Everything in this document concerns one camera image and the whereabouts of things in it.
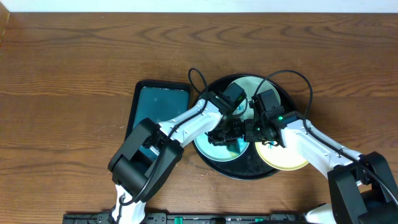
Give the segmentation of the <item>yellow plate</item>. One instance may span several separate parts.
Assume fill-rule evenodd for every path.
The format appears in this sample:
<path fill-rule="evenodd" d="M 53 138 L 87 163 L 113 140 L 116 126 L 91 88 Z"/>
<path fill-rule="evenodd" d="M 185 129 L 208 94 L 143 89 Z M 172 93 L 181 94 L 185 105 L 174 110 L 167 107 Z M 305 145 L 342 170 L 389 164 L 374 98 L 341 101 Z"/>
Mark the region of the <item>yellow plate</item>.
<path fill-rule="evenodd" d="M 275 141 L 255 143 L 260 158 L 269 166 L 278 170 L 297 170 L 305 167 L 308 161 L 297 152 L 277 145 Z"/>

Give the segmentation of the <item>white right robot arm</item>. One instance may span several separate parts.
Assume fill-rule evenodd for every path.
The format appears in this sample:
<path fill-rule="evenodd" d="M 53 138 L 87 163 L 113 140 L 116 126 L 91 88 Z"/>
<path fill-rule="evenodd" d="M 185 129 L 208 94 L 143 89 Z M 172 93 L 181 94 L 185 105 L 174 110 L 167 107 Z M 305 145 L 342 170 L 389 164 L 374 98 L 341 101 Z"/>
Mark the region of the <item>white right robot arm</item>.
<path fill-rule="evenodd" d="M 307 223 L 397 223 L 397 184 L 380 153 L 343 146 L 297 111 L 267 121 L 245 120 L 244 138 L 276 142 L 327 178 L 331 202 L 306 212 Z"/>

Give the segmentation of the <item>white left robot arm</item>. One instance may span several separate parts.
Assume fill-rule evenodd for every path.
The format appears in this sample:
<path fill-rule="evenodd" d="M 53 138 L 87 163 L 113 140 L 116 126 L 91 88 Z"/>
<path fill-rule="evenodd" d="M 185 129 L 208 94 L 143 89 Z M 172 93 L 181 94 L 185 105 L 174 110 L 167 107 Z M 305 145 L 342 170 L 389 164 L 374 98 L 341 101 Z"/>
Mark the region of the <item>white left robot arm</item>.
<path fill-rule="evenodd" d="M 164 185 L 182 158 L 184 147 L 214 130 L 244 101 L 244 91 L 204 93 L 196 105 L 174 119 L 143 119 L 111 158 L 108 169 L 116 184 L 116 223 L 140 223 L 146 202 Z"/>

